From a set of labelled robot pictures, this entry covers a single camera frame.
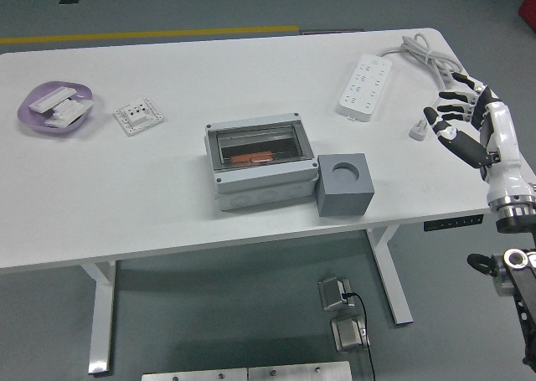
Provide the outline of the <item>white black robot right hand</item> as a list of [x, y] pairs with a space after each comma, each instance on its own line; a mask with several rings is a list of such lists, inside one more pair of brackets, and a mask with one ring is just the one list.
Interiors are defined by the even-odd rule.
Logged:
[[444, 147], [481, 172], [491, 210], [534, 208], [535, 192], [521, 173], [508, 106], [481, 81], [458, 72], [451, 77], [466, 89], [442, 91], [436, 103], [424, 109], [430, 128]]

